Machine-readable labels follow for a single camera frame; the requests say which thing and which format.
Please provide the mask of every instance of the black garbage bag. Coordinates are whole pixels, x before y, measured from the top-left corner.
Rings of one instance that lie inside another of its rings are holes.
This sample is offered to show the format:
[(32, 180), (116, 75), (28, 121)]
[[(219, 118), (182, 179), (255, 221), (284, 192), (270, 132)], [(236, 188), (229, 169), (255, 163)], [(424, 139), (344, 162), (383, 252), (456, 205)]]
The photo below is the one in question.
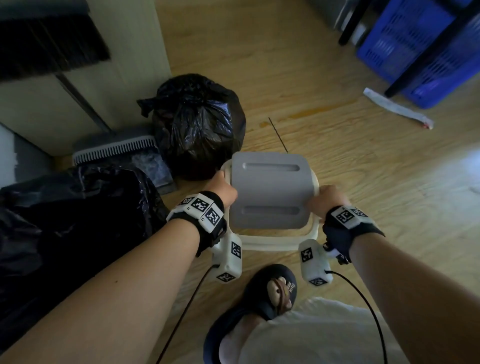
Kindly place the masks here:
[(158, 146), (173, 176), (212, 178), (241, 149), (245, 114), (237, 95), (204, 76), (171, 78), (156, 97), (137, 103), (145, 117), (154, 111)]
[(138, 169), (82, 166), (0, 190), (0, 354), (164, 224)]

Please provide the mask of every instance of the hand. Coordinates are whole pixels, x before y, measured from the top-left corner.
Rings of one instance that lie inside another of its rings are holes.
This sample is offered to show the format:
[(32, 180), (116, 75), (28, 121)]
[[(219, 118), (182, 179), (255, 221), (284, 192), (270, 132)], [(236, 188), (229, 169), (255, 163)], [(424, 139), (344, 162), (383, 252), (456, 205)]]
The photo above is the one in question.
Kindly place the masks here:
[(222, 170), (215, 173), (215, 176), (205, 185), (205, 191), (211, 191), (220, 197), (224, 208), (230, 207), (238, 197), (237, 190), (225, 181), (225, 174)]
[(340, 205), (351, 205), (351, 202), (346, 194), (331, 184), (321, 186), (320, 194), (307, 202), (307, 208), (322, 220), (325, 220), (328, 211)]

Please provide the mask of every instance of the white shorts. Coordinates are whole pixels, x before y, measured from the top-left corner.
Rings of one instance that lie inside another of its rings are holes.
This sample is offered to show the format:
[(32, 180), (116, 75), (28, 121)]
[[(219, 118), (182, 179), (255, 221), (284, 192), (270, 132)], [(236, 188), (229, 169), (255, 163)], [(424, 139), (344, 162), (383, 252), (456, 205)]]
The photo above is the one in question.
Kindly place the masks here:
[[(408, 360), (377, 313), (388, 362)], [(311, 298), (294, 311), (257, 326), (248, 337), (239, 364), (378, 363), (383, 352), (372, 313), (338, 301)]]

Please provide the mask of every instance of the slipper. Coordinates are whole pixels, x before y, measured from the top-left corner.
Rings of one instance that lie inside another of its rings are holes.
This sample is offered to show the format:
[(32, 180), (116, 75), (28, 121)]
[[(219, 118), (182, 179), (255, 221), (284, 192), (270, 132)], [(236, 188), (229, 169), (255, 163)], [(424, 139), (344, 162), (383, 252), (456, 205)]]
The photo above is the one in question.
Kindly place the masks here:
[(272, 320), (290, 311), (296, 297), (297, 280), (290, 269), (282, 264), (260, 269), (248, 282), (240, 301), (221, 315), (208, 331), (204, 363), (220, 364), (220, 342), (243, 316), (254, 313), (264, 320)]

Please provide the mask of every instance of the forearm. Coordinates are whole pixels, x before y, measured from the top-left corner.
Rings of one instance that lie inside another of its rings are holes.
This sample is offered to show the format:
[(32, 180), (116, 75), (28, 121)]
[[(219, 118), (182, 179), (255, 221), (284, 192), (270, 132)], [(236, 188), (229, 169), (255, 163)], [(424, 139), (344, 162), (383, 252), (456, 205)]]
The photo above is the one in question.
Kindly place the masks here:
[(480, 300), (378, 234), (357, 237), (350, 257), (412, 363), (476, 358)]
[(199, 240), (193, 224), (170, 221), (60, 303), (0, 363), (144, 363)]

